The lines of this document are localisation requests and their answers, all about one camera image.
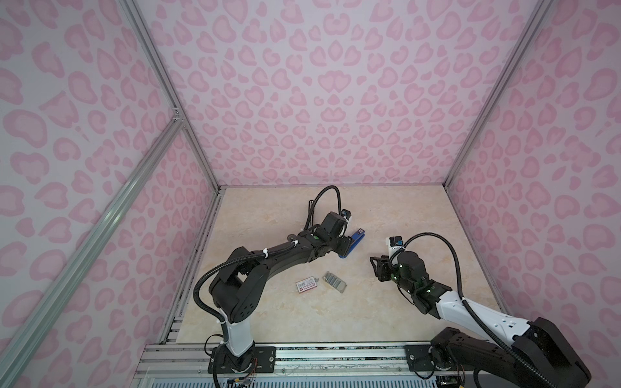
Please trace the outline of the silver staple strips tray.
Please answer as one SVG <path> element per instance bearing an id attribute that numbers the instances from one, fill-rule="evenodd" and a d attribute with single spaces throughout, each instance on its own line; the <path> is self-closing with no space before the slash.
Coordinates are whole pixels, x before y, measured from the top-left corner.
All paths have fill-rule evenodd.
<path id="1" fill-rule="evenodd" d="M 343 294 L 347 288 L 347 284 L 334 273 L 326 272 L 323 275 L 323 280 L 341 294 Z"/>

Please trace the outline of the red white staple box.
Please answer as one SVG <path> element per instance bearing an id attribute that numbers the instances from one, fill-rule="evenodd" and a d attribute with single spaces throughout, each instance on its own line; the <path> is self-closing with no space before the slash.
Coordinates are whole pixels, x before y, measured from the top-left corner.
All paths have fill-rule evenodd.
<path id="1" fill-rule="evenodd" d="M 318 279 L 313 276 L 303 279 L 302 281 L 296 282 L 296 289 L 299 294 L 303 294 L 317 287 L 318 287 Z"/>

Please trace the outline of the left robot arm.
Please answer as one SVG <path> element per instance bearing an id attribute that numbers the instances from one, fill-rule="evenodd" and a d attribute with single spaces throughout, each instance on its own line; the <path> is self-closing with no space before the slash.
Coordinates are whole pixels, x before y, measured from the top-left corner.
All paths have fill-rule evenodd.
<path id="1" fill-rule="evenodd" d="M 287 241 L 262 251 L 235 249 L 227 261 L 205 273 L 194 286 L 194 302 L 213 315 L 223 329 L 225 354 L 239 361 L 255 346 L 251 317 L 268 281 L 296 265 L 335 252 L 347 255 L 354 239 L 321 228 L 291 234 Z"/>

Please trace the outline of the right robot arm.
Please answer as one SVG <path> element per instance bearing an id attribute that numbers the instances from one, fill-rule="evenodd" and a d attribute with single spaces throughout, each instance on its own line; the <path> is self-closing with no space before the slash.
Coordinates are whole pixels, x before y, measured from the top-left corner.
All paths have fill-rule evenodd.
<path id="1" fill-rule="evenodd" d="M 415 252 L 370 258 L 376 278 L 392 281 L 423 315 L 449 323 L 430 341 L 438 369 L 469 366 L 518 387 L 585 387 L 591 379 L 561 330 L 545 318 L 529 321 L 480 305 L 434 281 Z"/>

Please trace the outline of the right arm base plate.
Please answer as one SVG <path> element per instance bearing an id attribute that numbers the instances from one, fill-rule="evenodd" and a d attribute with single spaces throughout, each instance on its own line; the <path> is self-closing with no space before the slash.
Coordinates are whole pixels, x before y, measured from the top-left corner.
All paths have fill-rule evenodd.
<path id="1" fill-rule="evenodd" d="M 404 346 L 409 371 L 422 378 L 431 378 L 437 372 L 450 370 L 452 359 L 435 349 L 431 344 L 409 344 Z"/>

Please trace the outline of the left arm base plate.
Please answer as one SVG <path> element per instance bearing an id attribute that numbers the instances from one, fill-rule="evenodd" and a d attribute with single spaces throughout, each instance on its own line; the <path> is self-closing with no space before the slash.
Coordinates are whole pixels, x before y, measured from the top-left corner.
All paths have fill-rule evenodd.
<path id="1" fill-rule="evenodd" d="M 273 373 L 277 358 L 275 347 L 253 345 L 241 356 L 235 356 L 226 345 L 218 346 L 212 352 L 208 371 L 216 374 Z"/>

